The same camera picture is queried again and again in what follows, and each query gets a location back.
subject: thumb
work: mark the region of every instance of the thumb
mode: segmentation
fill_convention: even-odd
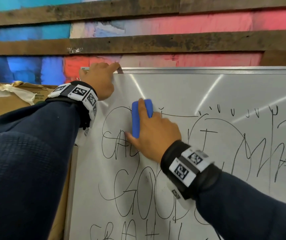
[[[136,147],[136,149],[139,150],[139,147],[140,147],[140,144],[139,144],[139,140],[135,137],[132,136],[131,133],[129,132],[125,132],[125,136],[127,138],[127,140],[133,145]]]
[[[87,71],[83,70],[83,69],[80,69],[79,70],[79,75],[80,75],[80,78],[82,79],[85,75],[87,74]]]

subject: navy sweatshirt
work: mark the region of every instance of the navy sweatshirt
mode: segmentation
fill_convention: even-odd
[[[0,116],[0,239],[47,239],[79,125],[66,102]],[[286,240],[286,204],[228,173],[194,198],[225,240]]]

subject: colorful wall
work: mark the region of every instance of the colorful wall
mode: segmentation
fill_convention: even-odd
[[[49,4],[96,0],[0,0],[0,11]],[[0,40],[182,34],[286,29],[286,10],[158,17],[111,22],[78,22],[0,30]],[[76,79],[92,62],[120,62],[123,67],[257,66],[262,54],[188,54],[153,56],[0,57],[0,82],[23,80],[61,84]]]

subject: whiteboard eraser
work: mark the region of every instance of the whiteboard eraser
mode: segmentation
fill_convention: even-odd
[[[145,107],[149,118],[153,115],[153,104],[150,99],[145,99]],[[140,136],[140,116],[139,116],[139,101],[132,104],[132,136],[138,138]]]

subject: whiteboard frame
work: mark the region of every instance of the whiteboard frame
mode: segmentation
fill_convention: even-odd
[[[115,74],[263,74],[286,75],[286,66],[227,66],[227,67],[124,67]],[[64,240],[69,240],[74,185],[77,169],[76,153],[71,159],[69,193],[66,209]]]

